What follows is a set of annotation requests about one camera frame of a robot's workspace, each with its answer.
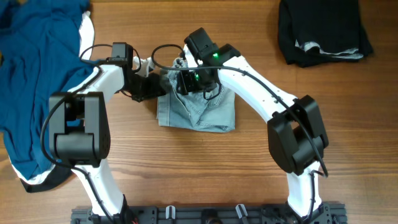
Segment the light blue denim shorts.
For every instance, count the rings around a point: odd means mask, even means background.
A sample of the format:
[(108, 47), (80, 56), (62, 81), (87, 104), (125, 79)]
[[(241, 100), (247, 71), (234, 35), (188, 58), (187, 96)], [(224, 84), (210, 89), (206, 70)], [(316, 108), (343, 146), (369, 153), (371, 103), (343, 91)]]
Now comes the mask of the light blue denim shorts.
[(158, 97), (159, 126), (192, 129), (196, 131), (227, 133), (235, 129), (235, 93), (223, 87), (203, 95), (177, 92), (179, 71), (162, 70), (162, 81), (167, 92)]

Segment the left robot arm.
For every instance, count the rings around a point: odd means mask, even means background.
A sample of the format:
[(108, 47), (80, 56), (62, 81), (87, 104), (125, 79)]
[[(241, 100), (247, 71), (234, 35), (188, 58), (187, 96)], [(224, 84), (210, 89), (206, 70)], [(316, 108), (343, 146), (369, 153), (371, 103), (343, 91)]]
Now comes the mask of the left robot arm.
[(149, 61), (125, 42), (111, 44), (111, 56), (94, 64), (95, 70), (68, 92), (54, 93), (40, 137), (45, 157), (70, 169), (91, 201), (87, 223), (136, 223), (111, 173), (111, 146), (106, 103), (119, 91), (136, 102), (165, 95), (160, 77)]

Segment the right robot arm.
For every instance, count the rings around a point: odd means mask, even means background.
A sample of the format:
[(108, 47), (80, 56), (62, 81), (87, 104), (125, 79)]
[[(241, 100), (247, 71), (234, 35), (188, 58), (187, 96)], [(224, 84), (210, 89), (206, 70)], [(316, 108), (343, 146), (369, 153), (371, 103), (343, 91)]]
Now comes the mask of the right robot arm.
[(217, 46), (203, 28), (184, 40), (188, 67), (178, 81), (182, 94), (216, 86), (240, 96), (266, 122), (269, 152), (287, 174), (287, 204), (302, 223), (312, 222), (322, 201), (318, 177), (328, 176), (323, 152), (328, 137), (317, 102), (284, 92), (250, 66), (232, 45)]

